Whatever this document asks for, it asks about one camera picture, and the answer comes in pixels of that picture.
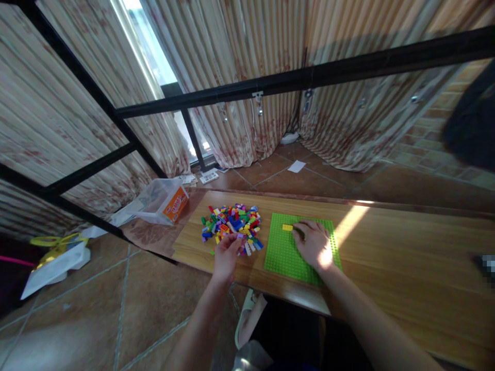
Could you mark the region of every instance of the green baseplate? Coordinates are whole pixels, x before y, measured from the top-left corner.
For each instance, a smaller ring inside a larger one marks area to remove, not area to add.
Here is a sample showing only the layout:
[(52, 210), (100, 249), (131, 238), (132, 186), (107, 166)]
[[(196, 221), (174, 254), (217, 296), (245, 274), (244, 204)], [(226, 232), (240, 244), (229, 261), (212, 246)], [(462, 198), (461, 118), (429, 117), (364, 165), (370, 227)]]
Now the green baseplate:
[(321, 223), (324, 225), (325, 229), (330, 232), (330, 243), (332, 244), (334, 263), (342, 270), (339, 249), (337, 248), (337, 241), (335, 240), (334, 235), (334, 224), (332, 221), (277, 213), (272, 214), (270, 234), (268, 236), (267, 256), (265, 258), (265, 269), (301, 281), (322, 285), (323, 282), (318, 276), (318, 273), (304, 261), (299, 253), (292, 232), (282, 230), (282, 224), (292, 225), (299, 222), (301, 219), (309, 219)]

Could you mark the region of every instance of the clear plastic container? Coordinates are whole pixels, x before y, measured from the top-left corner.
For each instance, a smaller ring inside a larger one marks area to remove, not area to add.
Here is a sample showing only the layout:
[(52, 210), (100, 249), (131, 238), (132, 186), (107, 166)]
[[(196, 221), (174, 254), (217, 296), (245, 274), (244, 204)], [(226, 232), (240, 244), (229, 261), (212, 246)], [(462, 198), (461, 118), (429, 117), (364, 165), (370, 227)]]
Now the clear plastic container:
[(188, 199), (181, 179), (153, 179), (126, 207), (126, 213), (148, 223), (174, 225)]

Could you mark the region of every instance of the black metal frame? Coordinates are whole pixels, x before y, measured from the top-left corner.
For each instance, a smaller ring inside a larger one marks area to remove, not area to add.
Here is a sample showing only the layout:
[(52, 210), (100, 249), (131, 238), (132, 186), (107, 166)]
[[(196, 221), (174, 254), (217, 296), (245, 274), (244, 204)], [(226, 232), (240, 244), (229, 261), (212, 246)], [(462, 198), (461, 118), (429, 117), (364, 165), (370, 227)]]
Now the black metal frame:
[[(166, 178), (163, 170), (145, 149), (124, 119), (161, 112), (181, 111), (198, 156), (197, 163), (202, 170), (206, 170), (211, 166), (205, 166), (205, 159), (203, 159), (201, 154), (188, 108), (251, 99), (253, 93), (260, 91), (263, 91), (263, 96), (301, 91), (349, 81), (495, 57), (495, 26), (488, 26), (381, 52), (342, 59), (188, 94), (182, 94), (178, 84), (169, 84), (162, 87), (166, 96), (165, 99), (116, 109), (45, 18), (36, 6), (35, 1), (0, 0), (0, 2), (20, 7), (40, 34), (86, 88), (96, 103), (101, 106), (129, 141), (128, 144), (121, 148), (46, 187), (3, 164), (0, 164), (0, 178), (126, 241), (129, 240), (124, 236), (120, 228), (111, 225), (62, 197), (62, 194), (66, 191), (134, 151), (137, 151), (141, 155), (160, 178)], [(176, 263), (172, 259), (162, 258)]]

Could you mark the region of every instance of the dark cloth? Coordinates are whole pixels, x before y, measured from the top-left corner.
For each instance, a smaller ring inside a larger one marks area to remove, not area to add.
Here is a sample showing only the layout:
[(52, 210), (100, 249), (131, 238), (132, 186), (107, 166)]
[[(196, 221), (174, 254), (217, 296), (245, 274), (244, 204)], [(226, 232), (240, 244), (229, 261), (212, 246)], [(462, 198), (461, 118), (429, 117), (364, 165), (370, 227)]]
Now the dark cloth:
[(442, 138), (455, 157), (495, 172), (495, 61), (466, 89)]
[(326, 319), (320, 367), (319, 316), (283, 300), (265, 296), (268, 304), (251, 335), (274, 360), (269, 370), (373, 370), (349, 325)]

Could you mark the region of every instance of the pink object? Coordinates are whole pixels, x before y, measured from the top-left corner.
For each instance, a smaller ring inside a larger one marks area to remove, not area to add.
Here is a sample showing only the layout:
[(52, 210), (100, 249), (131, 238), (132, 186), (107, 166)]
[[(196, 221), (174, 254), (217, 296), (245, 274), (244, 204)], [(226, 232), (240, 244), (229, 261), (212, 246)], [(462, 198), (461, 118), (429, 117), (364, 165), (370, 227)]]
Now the pink object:
[(27, 261), (21, 260), (21, 259), (16, 259), (16, 258), (9, 258), (9, 257), (0, 256), (0, 260), (6, 261), (9, 263), (27, 265), (27, 266), (32, 266), (32, 267), (36, 266), (36, 264), (34, 264), (34, 263), (27, 262)]

